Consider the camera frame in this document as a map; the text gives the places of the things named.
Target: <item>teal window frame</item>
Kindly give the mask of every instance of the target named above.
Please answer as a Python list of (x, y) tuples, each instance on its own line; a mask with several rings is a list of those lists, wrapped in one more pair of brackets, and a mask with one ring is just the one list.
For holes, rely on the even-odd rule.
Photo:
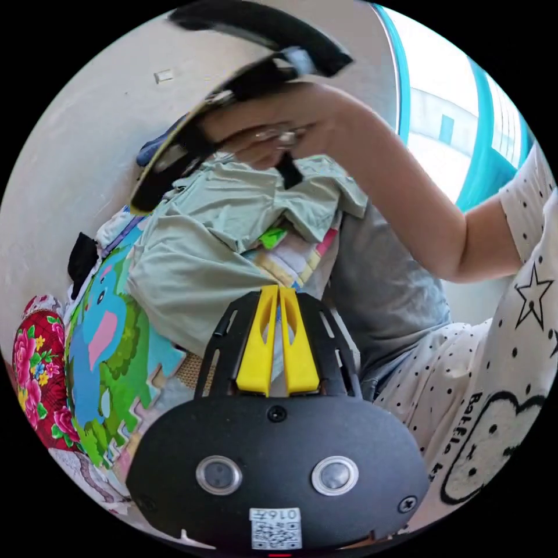
[(405, 145), (409, 142), (409, 130), (411, 128), (411, 80), (409, 77), (409, 66), (407, 64), (407, 55), (403, 48), (403, 43), (399, 33), (388, 16), (385, 9), (379, 4), (372, 4), (385, 28), (387, 29), (391, 47), (394, 50), (396, 71), (399, 80), (399, 123), (397, 133)]
[[(407, 56), (399, 33), (390, 16), (379, 4), (372, 5), (388, 32), (394, 51), (396, 71), (399, 79), (399, 123), (397, 133), (403, 143), (408, 145), (411, 120), (411, 83)], [(471, 164), (456, 202), (457, 207), (462, 211), (468, 211), (497, 193), (516, 172), (516, 169), (500, 153), (492, 148), (494, 106), (487, 75), (473, 60), (469, 57), (467, 59), (471, 65), (477, 85), (478, 127)], [(533, 137), (521, 113), (519, 114), (519, 119), (521, 134), (519, 166), (521, 166), (533, 145)]]

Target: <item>white wall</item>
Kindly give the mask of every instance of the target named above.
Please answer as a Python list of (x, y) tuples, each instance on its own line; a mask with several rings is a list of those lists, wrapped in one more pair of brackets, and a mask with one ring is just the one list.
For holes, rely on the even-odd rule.
[[(336, 82), (395, 125), (395, 69), (375, 12), (353, 0), (280, 0), (320, 25), (358, 64)], [(0, 347), (36, 294), (65, 298), (78, 233), (92, 236), (128, 200), (141, 145), (162, 133), (259, 47), (214, 33), (186, 33), (156, 18), (102, 51), (60, 92), (29, 136), (0, 211)], [(159, 85), (154, 72), (172, 69)], [(32, 204), (32, 217), (29, 207)]]
[(479, 324), (491, 318), (510, 281), (504, 278), (470, 285), (444, 282), (453, 321)]

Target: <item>red floral pillow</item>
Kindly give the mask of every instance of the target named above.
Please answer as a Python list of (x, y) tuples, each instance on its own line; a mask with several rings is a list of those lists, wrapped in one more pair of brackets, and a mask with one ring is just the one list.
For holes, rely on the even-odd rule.
[(60, 303), (36, 296), (26, 306), (13, 346), (17, 397), (47, 448), (81, 451), (67, 407), (64, 326)]

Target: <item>person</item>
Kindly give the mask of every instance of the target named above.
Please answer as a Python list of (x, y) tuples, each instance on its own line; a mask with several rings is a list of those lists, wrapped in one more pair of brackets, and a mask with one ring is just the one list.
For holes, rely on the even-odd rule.
[[(256, 170), (285, 151), (329, 156), (368, 195), (364, 219), (342, 225), (331, 289), (360, 350), (363, 393), (407, 425), (430, 472), (401, 532), (470, 500), (521, 444), (557, 373), (558, 189), (540, 146), (463, 214), (372, 109), (335, 88), (287, 84), (202, 126)], [(493, 319), (452, 321), (441, 280), (506, 276)]]

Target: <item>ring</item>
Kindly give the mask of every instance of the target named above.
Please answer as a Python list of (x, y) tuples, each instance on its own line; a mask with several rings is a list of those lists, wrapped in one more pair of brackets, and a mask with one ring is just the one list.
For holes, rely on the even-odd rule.
[(279, 136), (279, 141), (283, 147), (293, 147), (296, 145), (296, 132), (284, 132)]

